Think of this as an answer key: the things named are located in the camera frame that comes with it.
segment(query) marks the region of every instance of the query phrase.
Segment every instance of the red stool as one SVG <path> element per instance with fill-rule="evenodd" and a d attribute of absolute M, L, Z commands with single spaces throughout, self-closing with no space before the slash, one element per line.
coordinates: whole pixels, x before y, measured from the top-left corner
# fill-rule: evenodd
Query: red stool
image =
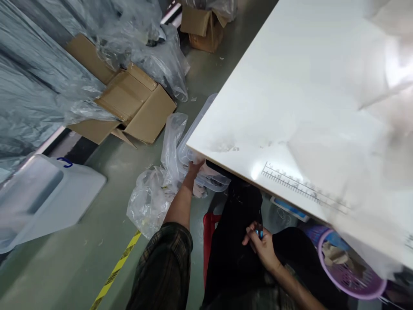
<path fill-rule="evenodd" d="M 203 217 L 203 286 L 207 282 L 208 262 L 210 260 L 212 235 L 215 231 L 215 224 L 219 222 L 221 215 L 214 215 L 208 212 Z"/>

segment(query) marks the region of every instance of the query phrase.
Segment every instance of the green floor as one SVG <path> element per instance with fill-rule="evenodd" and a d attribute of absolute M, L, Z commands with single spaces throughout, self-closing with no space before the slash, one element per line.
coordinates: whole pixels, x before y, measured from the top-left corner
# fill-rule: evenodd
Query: green floor
<path fill-rule="evenodd" d="M 177 110 L 189 115 L 187 128 L 207 97 L 222 88 L 275 3 L 239 0 L 238 17 L 225 28 L 224 41 L 217 52 L 189 51 L 190 100 L 178 103 Z M 110 136 L 98 147 L 87 165 L 105 175 L 107 184 L 77 225 L 20 245 L 10 254 L 0 270 L 0 309 L 90 308 L 136 231 L 126 217 L 128 200 L 138 175 L 145 168 L 160 164 L 162 142 L 163 134 L 151 146 L 138 143 L 136 150 Z M 194 199 L 191 206 L 194 250 L 187 309 L 199 308 L 203 298 L 202 218 L 213 198 L 210 193 L 205 199 Z M 222 194 L 214 199 L 221 206 L 224 200 Z M 274 210 L 266 199 L 263 213 Z M 139 239 L 99 309 L 124 308 L 136 263 L 147 242 L 144 237 Z"/>

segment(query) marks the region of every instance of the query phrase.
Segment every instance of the pink plastic basket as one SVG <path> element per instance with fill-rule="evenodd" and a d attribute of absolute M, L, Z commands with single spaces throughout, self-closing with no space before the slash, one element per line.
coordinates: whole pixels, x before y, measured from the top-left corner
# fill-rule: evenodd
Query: pink plastic basket
<path fill-rule="evenodd" d="M 354 298 L 371 300 L 380 297 L 386 288 L 387 280 L 381 279 L 367 264 L 364 265 L 366 270 L 362 277 L 355 275 L 346 264 L 326 266 L 321 249 L 326 237 L 332 232 L 332 229 L 326 231 L 320 237 L 317 247 L 321 265 L 328 277 L 339 289 Z"/>

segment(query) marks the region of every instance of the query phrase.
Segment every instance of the yellow tape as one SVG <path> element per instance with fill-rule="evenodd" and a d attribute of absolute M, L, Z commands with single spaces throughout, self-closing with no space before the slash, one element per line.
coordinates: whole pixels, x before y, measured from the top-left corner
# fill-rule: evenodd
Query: yellow tape
<path fill-rule="evenodd" d="M 141 232 L 138 230 L 136 234 L 133 236 L 132 240 L 129 242 L 126 250 L 123 252 L 122 256 L 120 257 L 119 261 L 117 262 L 115 268 L 113 269 L 111 275 L 107 279 L 105 285 L 100 290 L 98 297 L 96 297 L 95 302 L 93 303 L 90 310 L 98 309 L 100 303 L 102 302 L 103 297 L 108 293 L 109 289 L 112 286 L 113 281 L 116 279 L 117 274 L 122 269 L 123 265 L 125 264 L 126 260 L 129 257 L 130 252 L 132 252 L 133 247 L 138 242 L 139 237 L 141 236 Z"/>

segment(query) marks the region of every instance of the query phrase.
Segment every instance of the person's right hand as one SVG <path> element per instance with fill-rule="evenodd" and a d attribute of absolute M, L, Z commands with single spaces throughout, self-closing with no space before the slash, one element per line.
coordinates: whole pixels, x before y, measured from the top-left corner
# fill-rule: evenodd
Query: person's right hand
<path fill-rule="evenodd" d="M 282 265 L 274 253 L 272 234 L 264 228 L 264 236 L 260 240 L 257 233 L 255 232 L 256 225 L 257 222 L 254 221 L 246 228 L 247 234 L 242 241 L 242 245 L 247 245 L 248 242 L 250 242 L 250 244 L 252 243 L 251 246 L 254 249 L 254 252 L 258 254 L 258 257 L 266 270 L 268 270 L 270 273 L 276 272 Z"/>
<path fill-rule="evenodd" d="M 193 161 L 190 161 L 188 173 L 196 176 L 203 164 L 205 164 L 205 159 L 200 160 L 197 164 L 195 164 Z"/>

